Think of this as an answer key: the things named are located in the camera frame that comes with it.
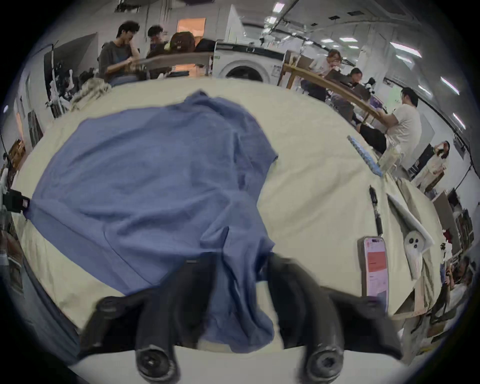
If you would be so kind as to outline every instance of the black pen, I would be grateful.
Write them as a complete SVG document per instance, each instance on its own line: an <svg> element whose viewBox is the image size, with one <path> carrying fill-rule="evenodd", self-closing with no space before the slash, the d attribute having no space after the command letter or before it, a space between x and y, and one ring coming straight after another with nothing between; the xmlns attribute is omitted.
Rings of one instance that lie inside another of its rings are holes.
<svg viewBox="0 0 480 384"><path fill-rule="evenodd" d="M382 219L380 218L380 213L377 209L377 192L375 192L375 188L373 188L372 186L370 186L370 198L372 199L373 211L375 212L375 224L377 225L377 233L378 236L382 236L384 234L384 230L382 228Z"/></svg>

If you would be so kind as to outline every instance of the wooden table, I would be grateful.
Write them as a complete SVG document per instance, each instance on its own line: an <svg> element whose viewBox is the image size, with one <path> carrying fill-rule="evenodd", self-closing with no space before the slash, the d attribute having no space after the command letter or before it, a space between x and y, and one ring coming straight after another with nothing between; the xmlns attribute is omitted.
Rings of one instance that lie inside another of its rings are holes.
<svg viewBox="0 0 480 384"><path fill-rule="evenodd" d="M296 76L301 77L305 80L308 80L314 84L317 84L323 88L330 89L334 91L335 93L339 94L342 96L344 99L348 100L351 103L354 103L355 105L359 106L362 110L366 112L365 118L363 119L363 122L367 120L367 118L372 115L375 119L377 119L380 123L383 125L386 125L382 115L378 113L378 111L373 108L370 104L366 103L362 99L360 99L358 96L353 94L351 91L347 90L345 87L341 86L340 84L334 83L330 80L326 80L325 78L312 73L310 71L307 71L302 68L295 67L293 65L288 65L284 64L283 65L283 71L282 72L290 72L291 76L288 80L287 83L287 89L291 89L293 85L293 81Z"/></svg>

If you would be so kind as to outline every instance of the blue fabric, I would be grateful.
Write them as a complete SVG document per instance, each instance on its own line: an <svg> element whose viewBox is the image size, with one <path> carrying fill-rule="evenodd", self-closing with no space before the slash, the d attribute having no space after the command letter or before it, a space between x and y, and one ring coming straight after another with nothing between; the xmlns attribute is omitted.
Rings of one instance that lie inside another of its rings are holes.
<svg viewBox="0 0 480 384"><path fill-rule="evenodd" d="M83 121L51 159L25 216L124 294L216 252L204 336L249 352L274 335L255 283L273 247L256 202L275 158L247 111L197 91L180 104Z"/></svg>

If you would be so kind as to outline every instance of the smartphone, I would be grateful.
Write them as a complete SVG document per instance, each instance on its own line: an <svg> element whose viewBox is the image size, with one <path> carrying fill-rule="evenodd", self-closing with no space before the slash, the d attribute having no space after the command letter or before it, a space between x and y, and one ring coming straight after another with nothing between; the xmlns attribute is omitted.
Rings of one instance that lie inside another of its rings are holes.
<svg viewBox="0 0 480 384"><path fill-rule="evenodd" d="M385 241L381 237L359 240L362 269L362 295L376 297L388 309L388 261Z"/></svg>

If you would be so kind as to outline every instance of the cream tablecloth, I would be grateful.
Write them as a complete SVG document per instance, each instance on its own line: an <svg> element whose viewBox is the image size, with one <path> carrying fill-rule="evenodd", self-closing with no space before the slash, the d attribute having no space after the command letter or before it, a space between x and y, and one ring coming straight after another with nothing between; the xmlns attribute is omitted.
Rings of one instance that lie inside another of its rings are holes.
<svg viewBox="0 0 480 384"><path fill-rule="evenodd" d="M305 95L257 82L210 78L115 87L82 110L57 119L25 161L14 188L31 197L51 157L86 118L178 103L197 89L243 105L260 123L279 157L270 169L258 208L276 243L274 251L298 260L319 284L361 295L357 241L376 236L369 186L377 190L387 245L388 312L393 314L415 283L400 224L386 197L386 192L401 194L391 178L375 176L347 140L352 135L367 146L353 127L326 104ZM132 153L139 150L132 148ZM14 221L36 277L78 327L88 320L97 300L121 296L63 256L23 216L15 216ZM439 257L435 254L435 264L439 265ZM433 290L439 292L439 283ZM275 321L265 283L258 285L258 297L261 308Z"/></svg>

